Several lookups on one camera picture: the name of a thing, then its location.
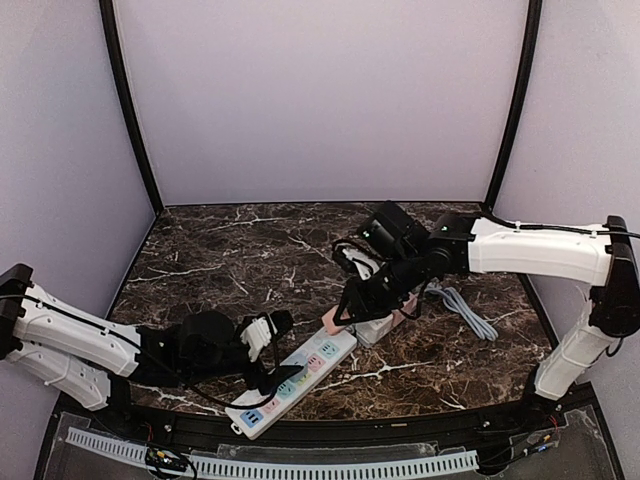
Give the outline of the white cube socket adapter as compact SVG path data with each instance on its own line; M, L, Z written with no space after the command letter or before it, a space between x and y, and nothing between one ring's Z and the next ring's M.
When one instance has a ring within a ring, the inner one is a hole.
M370 348L384 338L394 328L394 321L391 317L363 322L355 327L355 334L358 342Z

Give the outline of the pink plug adapter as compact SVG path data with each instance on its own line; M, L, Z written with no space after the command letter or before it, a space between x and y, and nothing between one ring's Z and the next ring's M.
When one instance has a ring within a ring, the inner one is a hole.
M321 321L323 323L324 329L326 330L327 334L330 336L335 336L346 329L344 325L337 325L335 323L334 316L336 313L337 313L337 309L332 308L321 317Z

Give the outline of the white multicolour power strip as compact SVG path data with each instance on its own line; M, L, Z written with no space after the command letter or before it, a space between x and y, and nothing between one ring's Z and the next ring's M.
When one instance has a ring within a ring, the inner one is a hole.
M260 407L255 404L264 401L267 395L261 395L257 390L245 391L233 401L242 409L225 409L231 429L250 440L257 439L337 368L357 344L356 337L348 331L330 336L324 328L320 329L293 352L307 355L307 374L283 382L270 402Z

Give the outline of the blue plug adapter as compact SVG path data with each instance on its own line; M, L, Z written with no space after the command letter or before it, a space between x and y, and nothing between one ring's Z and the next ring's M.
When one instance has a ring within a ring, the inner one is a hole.
M296 376L304 376L308 372L307 355L305 353L293 353L285 360L284 365L300 367Z

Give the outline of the pink cube socket adapter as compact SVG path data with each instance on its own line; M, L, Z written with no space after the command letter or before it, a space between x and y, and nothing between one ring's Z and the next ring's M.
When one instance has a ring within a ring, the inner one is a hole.
M409 298L403 303L400 309L393 311L393 326L398 326L403 321L415 320L418 298L414 293L409 294Z

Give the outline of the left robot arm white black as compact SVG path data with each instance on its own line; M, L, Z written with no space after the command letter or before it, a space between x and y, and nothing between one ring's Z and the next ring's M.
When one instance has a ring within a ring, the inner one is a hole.
M260 359L293 325L286 310L246 317L240 324L215 310L165 328L124 325L55 299L18 263L1 275L1 358L22 365L89 411L129 402L132 383L193 392L202 382L239 375L271 400L280 384L302 372Z

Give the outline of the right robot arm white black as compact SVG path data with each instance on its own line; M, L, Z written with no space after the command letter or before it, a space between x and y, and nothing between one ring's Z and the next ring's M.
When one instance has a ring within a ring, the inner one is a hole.
M381 204L358 234L382 261L368 278L350 278L333 317L366 322L400 309L416 287L448 274L540 275L589 285L574 327L534 370L532 398L560 400L617 339L639 330L639 276L633 233L618 216L582 227L511 223L446 214L427 230L398 204Z

